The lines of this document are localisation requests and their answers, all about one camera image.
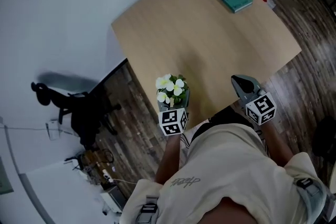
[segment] desk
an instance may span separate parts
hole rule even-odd
[[[191,89],[189,127],[238,97],[231,75],[268,79],[301,49],[262,0],[233,14],[220,0],[139,0],[112,23],[153,107],[155,80],[183,74]]]

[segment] beige t-shirt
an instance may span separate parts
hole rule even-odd
[[[146,179],[138,182],[120,224],[135,223],[147,195],[158,197],[157,224],[196,224],[223,197],[246,207],[258,223],[311,223],[294,184],[302,178],[320,182],[307,153],[295,155],[282,168],[266,155],[252,128],[218,125],[192,142],[185,166],[163,186]],[[323,205],[319,200],[318,214]]]

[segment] artificial flower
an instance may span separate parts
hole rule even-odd
[[[158,95],[156,96],[156,99],[159,102],[163,103],[164,101],[166,101],[167,104],[170,103],[170,99],[165,92],[158,92],[157,94]]]
[[[167,91],[171,92],[174,90],[174,95],[179,96],[183,92],[184,82],[182,79],[176,80],[175,84],[171,81],[167,84]]]
[[[170,74],[167,74],[167,75],[164,75],[163,77],[161,78],[157,78],[156,79],[156,82],[155,82],[155,86],[156,88],[159,90],[159,89],[165,89],[168,85],[169,82],[171,82],[169,80],[169,78],[171,77]]]

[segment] dark wood floor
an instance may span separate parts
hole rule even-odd
[[[319,0],[275,0],[274,12],[291,31],[302,52],[264,83],[278,104],[277,131],[294,153],[308,152],[320,178],[328,183],[332,165],[311,152],[317,123],[336,118],[336,23]],[[104,84],[111,103],[122,110],[111,114],[117,136],[101,130],[97,142],[115,156],[120,178],[152,179],[163,155],[165,138],[157,117],[128,63]],[[121,184],[129,196],[134,186]]]

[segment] cable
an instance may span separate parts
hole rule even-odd
[[[190,147],[190,146],[189,146],[189,142],[188,142],[188,141],[186,142],[186,141],[184,140],[183,136],[181,136],[180,141],[182,141],[183,144],[185,145],[185,147],[186,147],[187,149],[189,149],[189,147]]]
[[[24,127],[2,127],[2,126],[0,126],[0,129],[25,130],[25,131],[27,131],[27,130],[28,131],[59,131],[59,132],[62,132],[62,133],[74,135],[72,133],[69,133],[69,132],[61,130],[61,129],[49,129],[49,128],[24,128]]]
[[[133,184],[133,185],[136,185],[137,183],[134,183],[134,182],[130,182],[130,181],[126,181],[126,180],[123,180],[123,179],[116,179],[116,178],[111,178],[112,180],[115,180],[115,181],[122,181],[122,182],[125,182],[125,183],[128,183],[128,184]]]
[[[79,164],[78,164],[76,167],[74,167],[72,170],[75,170],[75,169],[80,170],[80,169],[78,168],[78,166],[79,166]]]
[[[185,141],[185,142],[187,143],[187,145],[190,147],[190,143],[189,143],[187,137],[185,136],[185,134],[182,134],[181,136],[184,137],[184,141]]]
[[[113,155],[113,153],[112,153],[108,148],[104,148],[104,149],[101,150],[101,151],[104,153],[105,158],[108,160],[107,163],[112,164],[112,163],[114,162],[114,155]],[[109,153],[109,154],[111,155],[111,157],[112,157],[112,160],[111,160],[111,161],[109,161],[109,159],[108,159],[106,153]]]

